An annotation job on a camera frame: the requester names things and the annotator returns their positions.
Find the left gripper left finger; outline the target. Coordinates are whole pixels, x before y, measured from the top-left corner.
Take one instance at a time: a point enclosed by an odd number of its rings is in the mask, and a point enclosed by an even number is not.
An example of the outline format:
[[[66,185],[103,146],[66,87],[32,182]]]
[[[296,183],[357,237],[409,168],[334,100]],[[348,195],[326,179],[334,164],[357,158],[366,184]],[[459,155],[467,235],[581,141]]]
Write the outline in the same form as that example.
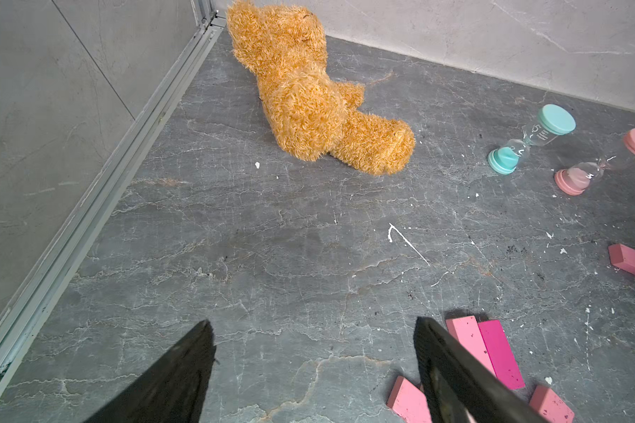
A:
[[[89,422],[198,422],[215,364],[213,327],[197,323]]]

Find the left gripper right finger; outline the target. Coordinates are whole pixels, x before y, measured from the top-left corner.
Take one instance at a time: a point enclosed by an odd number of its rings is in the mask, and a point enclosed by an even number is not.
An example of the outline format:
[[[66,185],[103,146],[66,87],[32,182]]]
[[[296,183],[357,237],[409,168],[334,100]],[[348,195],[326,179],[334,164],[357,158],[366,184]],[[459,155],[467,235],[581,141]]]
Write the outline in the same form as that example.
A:
[[[414,347],[432,421],[545,423],[434,318],[416,318]]]

